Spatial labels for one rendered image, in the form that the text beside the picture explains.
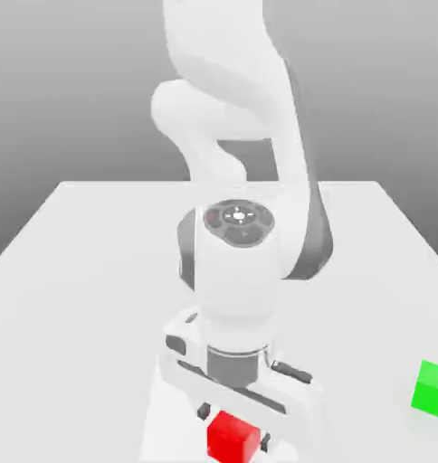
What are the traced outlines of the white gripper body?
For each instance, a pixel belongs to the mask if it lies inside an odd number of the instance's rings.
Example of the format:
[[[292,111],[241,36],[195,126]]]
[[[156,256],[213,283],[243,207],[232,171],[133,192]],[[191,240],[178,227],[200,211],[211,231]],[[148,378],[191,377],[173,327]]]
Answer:
[[[164,380],[182,390],[197,407],[203,402],[283,439],[318,439],[323,426],[323,390],[265,368],[246,388],[230,388],[197,366],[170,355],[159,357]]]

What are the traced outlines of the small red cube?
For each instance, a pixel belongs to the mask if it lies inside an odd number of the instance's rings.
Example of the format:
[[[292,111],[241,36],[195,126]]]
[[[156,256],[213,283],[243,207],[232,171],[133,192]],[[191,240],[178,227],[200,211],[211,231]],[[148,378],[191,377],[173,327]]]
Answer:
[[[206,431],[207,455],[220,463],[250,463],[261,445],[261,430],[220,411]]]

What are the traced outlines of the small green cube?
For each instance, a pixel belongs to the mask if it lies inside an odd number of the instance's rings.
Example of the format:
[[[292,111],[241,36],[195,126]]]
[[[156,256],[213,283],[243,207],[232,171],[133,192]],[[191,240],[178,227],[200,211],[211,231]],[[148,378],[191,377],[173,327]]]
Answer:
[[[411,407],[438,417],[438,364],[421,362]]]

